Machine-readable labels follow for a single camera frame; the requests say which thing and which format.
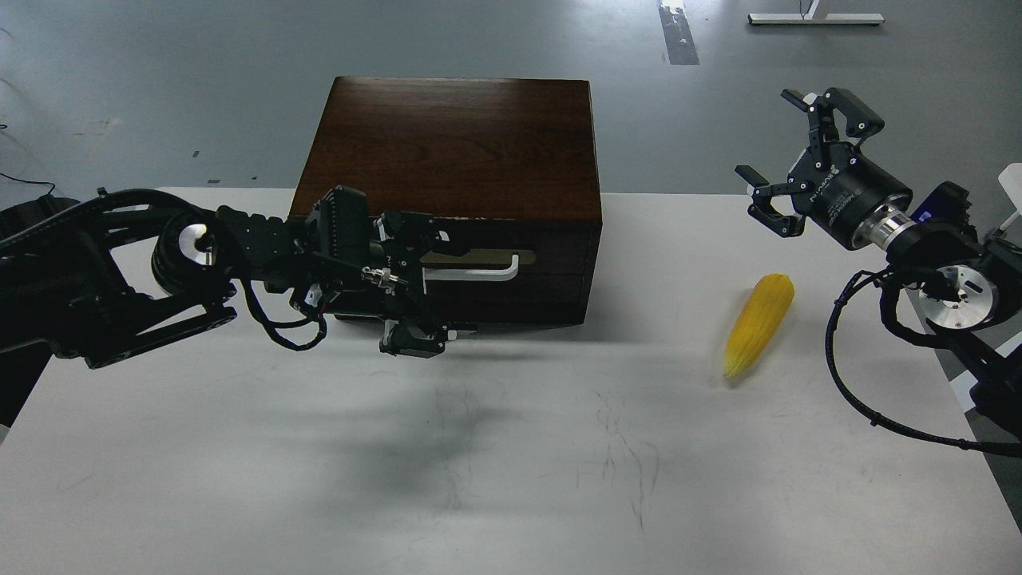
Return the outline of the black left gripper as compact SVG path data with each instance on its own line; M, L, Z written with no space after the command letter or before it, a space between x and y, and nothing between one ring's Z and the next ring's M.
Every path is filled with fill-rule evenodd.
M387 263L415 266L427 252L456 255L456 243L426 212L385 211L375 229ZM337 185L316 201L307 218L307 248L317 255L314 280L322 292L319 307L346 320L383 320L379 350L388 355L431 358L444 353L460 332L475 332L478 323L460 323L438 315L426 295L394 288L383 295L362 277L372 265L371 221L365 193Z

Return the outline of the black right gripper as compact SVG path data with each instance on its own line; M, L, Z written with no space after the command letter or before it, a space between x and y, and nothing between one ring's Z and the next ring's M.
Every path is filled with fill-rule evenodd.
M784 89L781 98L808 119L808 149L788 174L796 212L782 214L772 204L774 197L792 194L788 183L770 184L755 167L738 165L736 174L751 186L748 214L782 239L801 236L806 215L846 250L861 250L869 243L864 225L877 208L890 204L905 210L913 199L908 185L858 152L885 121L848 89L822 94Z

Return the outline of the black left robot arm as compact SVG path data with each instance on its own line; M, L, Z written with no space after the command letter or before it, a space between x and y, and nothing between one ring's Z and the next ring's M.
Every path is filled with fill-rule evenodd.
M434 215L370 217L337 186L307 217L205 210L132 188L76 201L44 194L2 211L2 425L51 358L98 369L230 323L238 291L267 337L310 350L329 315L384 322L383 353L442 354L455 325L427 301L422 258L462 257Z

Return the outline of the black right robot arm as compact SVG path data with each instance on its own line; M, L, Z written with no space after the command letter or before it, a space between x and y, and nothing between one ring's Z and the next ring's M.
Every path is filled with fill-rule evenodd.
M755 167L735 169L751 189L749 215L783 239L812 222L848 251L876 245L886 267L857 272L834 302L824 335L827 367L844 399L872 426L982 454L1020 457L1020 350L1003 355L979 331L1020 314L1020 248L1001 227L979 236L969 194L942 182L911 212L912 190L862 153L884 121L848 89L820 94L785 89L782 98L806 116L807 146L782 183ZM914 346L953 353L975 376L969 397L1011 442L950 439L895 422L860 401L838 372L834 336L841 313L866 285L878 288L880 320Z

